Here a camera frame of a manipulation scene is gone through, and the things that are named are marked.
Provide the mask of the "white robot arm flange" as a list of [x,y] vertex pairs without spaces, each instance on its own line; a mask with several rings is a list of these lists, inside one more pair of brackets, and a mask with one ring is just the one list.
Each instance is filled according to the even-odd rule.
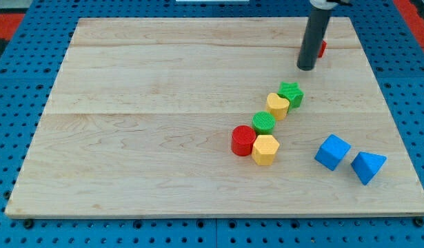
[[350,0],[310,0],[310,3],[320,10],[331,10],[336,6],[352,6]]

